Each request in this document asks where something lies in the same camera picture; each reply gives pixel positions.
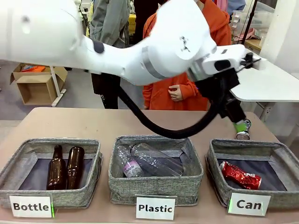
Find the person's hand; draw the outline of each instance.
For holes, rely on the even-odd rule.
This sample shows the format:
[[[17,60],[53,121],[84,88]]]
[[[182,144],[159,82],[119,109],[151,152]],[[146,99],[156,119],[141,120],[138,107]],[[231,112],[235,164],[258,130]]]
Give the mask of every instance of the person's hand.
[[[181,89],[179,88],[179,85],[172,85],[169,86],[168,92],[170,94],[170,97],[173,101],[178,102],[183,100]]]

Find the white label card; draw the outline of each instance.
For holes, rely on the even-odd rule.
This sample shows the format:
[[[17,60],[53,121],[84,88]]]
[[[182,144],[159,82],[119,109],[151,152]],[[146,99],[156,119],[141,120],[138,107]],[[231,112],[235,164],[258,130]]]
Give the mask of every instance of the white label card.
[[[9,196],[14,217],[52,218],[50,196]]]
[[[176,199],[137,197],[136,218],[173,220]]]
[[[248,216],[265,216],[271,196],[232,193],[228,213]]]

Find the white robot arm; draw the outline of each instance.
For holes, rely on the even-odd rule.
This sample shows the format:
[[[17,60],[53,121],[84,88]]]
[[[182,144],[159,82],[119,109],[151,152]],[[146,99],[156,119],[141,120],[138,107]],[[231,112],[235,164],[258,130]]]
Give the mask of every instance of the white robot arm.
[[[216,47],[194,0],[167,2],[157,12],[151,36],[127,49],[83,36],[73,0],[1,3],[0,59],[4,60],[104,72],[145,85],[189,68],[193,80],[198,81],[238,68],[245,56],[242,45]],[[226,64],[215,67],[216,61],[223,60]]]

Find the white wall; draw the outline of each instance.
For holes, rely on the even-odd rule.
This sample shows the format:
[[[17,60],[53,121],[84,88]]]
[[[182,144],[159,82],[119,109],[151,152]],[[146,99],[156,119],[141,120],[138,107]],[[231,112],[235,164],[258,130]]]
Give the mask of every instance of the white wall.
[[[298,53],[299,1],[278,0],[260,55],[294,73],[299,72]],[[299,103],[276,103],[266,125],[276,136],[287,136],[296,122],[299,122]]]

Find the black pole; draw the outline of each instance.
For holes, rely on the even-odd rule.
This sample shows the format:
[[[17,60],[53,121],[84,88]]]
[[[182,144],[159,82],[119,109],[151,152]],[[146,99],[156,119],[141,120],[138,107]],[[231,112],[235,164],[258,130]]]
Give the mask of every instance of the black pole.
[[[248,34],[248,31],[249,31],[249,28],[250,28],[250,25],[251,25],[252,18],[253,18],[253,16],[254,16],[254,11],[255,11],[255,9],[256,9],[256,4],[257,4],[257,0],[254,0],[253,7],[252,7],[251,13],[250,13],[250,15],[249,15],[248,24],[247,24],[247,27],[246,27],[246,30],[245,30],[245,33],[244,33],[244,36],[243,36],[243,39],[242,39],[242,42],[241,42],[241,44],[243,44],[243,45],[244,45],[244,43],[245,43],[246,36],[247,36],[247,34]]]

